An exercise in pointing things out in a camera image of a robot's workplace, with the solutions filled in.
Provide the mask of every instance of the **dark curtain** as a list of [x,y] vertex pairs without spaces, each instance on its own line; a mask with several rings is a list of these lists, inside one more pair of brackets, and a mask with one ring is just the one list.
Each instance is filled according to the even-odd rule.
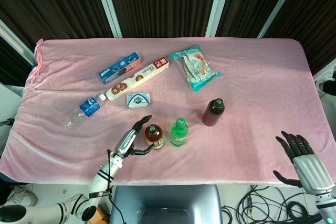
[[204,36],[213,0],[113,0],[123,37]]
[[265,37],[298,40],[317,73],[336,57],[336,0],[286,0]]
[[0,19],[32,51],[40,38],[112,37],[101,0],[0,0]]
[[0,82],[23,87],[32,68],[32,65],[0,37]]
[[278,0],[226,0],[216,36],[256,38]]

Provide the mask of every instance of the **clear plastic bag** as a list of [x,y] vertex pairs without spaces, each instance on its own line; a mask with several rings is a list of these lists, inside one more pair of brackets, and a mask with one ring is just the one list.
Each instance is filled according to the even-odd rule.
[[173,53],[169,55],[169,58],[182,64],[184,72],[187,75],[187,81],[194,91],[200,90],[214,77],[222,75],[209,67],[199,45]]

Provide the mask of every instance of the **brown bottle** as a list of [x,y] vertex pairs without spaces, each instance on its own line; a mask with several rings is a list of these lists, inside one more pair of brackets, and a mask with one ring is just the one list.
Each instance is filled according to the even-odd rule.
[[212,100],[206,108],[202,121],[206,126],[214,126],[224,112],[224,102],[221,98]]
[[151,124],[146,128],[145,136],[149,145],[154,144],[153,149],[160,149],[164,144],[162,129],[156,124]]

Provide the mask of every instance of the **blue bottle label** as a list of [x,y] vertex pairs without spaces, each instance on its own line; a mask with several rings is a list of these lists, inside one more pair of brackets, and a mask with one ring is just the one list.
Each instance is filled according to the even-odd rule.
[[100,108],[100,105],[94,98],[90,98],[79,107],[85,113],[85,115],[92,116],[92,114],[94,114]]

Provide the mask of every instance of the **white robotic arm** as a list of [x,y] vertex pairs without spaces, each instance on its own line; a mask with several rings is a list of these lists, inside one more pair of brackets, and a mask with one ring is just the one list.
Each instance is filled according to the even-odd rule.
[[275,176],[283,183],[303,187],[316,196],[316,207],[327,224],[336,224],[336,198],[330,192],[335,184],[323,161],[316,155],[308,141],[300,136],[282,132],[287,142],[276,137],[294,165],[300,180],[286,179],[276,170]]
[[114,149],[108,150],[108,160],[100,166],[99,171],[89,186],[89,199],[83,194],[77,194],[65,202],[45,207],[25,207],[20,205],[0,208],[0,224],[63,224],[70,215],[75,215],[82,221],[92,218],[97,210],[100,198],[111,193],[110,184],[122,167],[122,161],[128,155],[145,155],[153,145],[146,150],[134,150],[134,140],[142,125],[151,119],[145,116],[128,130]]

